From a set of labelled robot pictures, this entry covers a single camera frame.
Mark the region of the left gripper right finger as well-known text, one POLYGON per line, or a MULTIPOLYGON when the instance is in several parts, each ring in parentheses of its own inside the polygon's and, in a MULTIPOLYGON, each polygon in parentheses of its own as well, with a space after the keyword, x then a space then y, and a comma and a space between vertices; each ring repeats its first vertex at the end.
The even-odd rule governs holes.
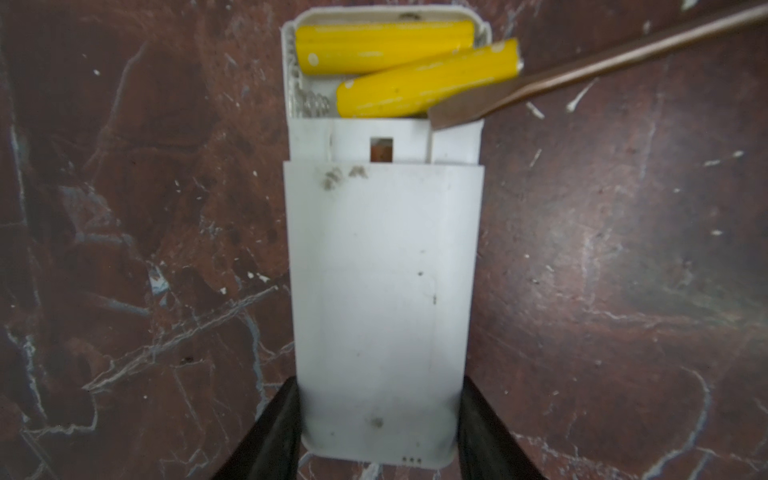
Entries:
POLYGON ((464 480, 545 480, 469 376, 459 405, 458 457, 464 480))

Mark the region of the black yellow screwdriver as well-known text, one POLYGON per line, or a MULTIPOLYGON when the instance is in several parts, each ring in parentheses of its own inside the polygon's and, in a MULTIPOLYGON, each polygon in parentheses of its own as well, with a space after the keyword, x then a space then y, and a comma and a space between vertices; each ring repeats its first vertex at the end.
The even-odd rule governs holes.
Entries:
POLYGON ((473 122, 508 105, 766 21, 765 1, 745 1, 548 70, 472 88, 429 108, 428 119, 434 130, 473 122))

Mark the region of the white remote control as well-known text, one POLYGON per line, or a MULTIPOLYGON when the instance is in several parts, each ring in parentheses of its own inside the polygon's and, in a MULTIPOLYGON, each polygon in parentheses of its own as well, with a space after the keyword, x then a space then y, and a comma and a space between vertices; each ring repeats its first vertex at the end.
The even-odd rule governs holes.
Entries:
POLYGON ((441 469, 455 455, 483 125, 344 119, 339 76, 298 65, 301 26, 467 20, 455 5, 316 7, 281 30, 283 166, 302 440, 320 457, 441 469))

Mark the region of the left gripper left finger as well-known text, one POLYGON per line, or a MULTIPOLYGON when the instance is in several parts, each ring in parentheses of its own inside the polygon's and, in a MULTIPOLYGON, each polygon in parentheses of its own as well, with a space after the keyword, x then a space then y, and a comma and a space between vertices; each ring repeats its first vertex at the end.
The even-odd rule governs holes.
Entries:
POLYGON ((297 378, 292 376, 282 384, 213 479, 295 479, 301 431, 300 393, 297 378))

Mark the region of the yellow battery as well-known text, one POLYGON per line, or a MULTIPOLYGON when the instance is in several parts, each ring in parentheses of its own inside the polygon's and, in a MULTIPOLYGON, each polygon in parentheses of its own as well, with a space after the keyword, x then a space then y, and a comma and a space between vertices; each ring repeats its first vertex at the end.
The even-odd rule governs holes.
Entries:
POLYGON ((336 90, 336 109, 342 118, 418 116, 453 95, 513 79, 522 69, 519 42, 510 38, 348 80, 336 90))
POLYGON ((303 73, 352 75, 470 49, 474 38, 468 20, 305 25, 295 46, 303 73))

